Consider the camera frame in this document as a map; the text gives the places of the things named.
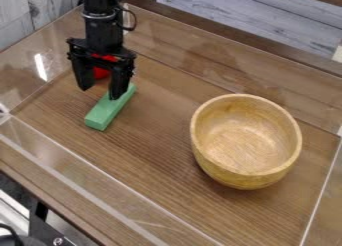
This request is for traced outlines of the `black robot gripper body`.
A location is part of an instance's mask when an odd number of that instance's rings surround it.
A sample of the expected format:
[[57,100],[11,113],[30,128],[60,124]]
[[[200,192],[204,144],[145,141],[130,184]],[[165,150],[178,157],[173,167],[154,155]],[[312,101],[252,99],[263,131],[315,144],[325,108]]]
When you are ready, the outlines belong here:
[[[124,11],[109,13],[82,12],[85,23],[85,37],[68,38],[68,59],[70,55],[85,57],[90,60],[93,67],[101,67],[109,71],[114,66],[132,66],[136,54],[124,47],[124,33],[133,31],[136,25],[125,26]],[[93,54],[110,55],[117,58],[114,63],[93,57]]]

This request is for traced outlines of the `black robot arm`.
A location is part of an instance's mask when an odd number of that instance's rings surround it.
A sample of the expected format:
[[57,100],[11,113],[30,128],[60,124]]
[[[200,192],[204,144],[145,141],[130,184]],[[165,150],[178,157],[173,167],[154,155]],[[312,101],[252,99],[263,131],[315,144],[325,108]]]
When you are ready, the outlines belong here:
[[85,91],[94,85],[94,69],[100,68],[109,73],[110,100],[118,99],[128,90],[136,59],[134,52],[124,47],[124,31],[133,31],[136,26],[124,25],[122,13],[129,10],[120,2],[82,0],[85,37],[66,39],[66,57],[78,88]]

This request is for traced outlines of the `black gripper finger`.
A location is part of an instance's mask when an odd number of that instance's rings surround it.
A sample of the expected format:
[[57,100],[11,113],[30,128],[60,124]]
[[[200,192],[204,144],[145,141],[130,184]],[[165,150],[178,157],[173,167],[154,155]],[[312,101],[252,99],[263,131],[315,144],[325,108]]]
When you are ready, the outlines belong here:
[[126,92],[129,80],[133,76],[132,66],[114,66],[110,70],[110,82],[108,86],[108,94],[110,100],[117,100]]
[[72,69],[78,88],[85,91],[94,85],[93,65],[88,58],[70,55]]

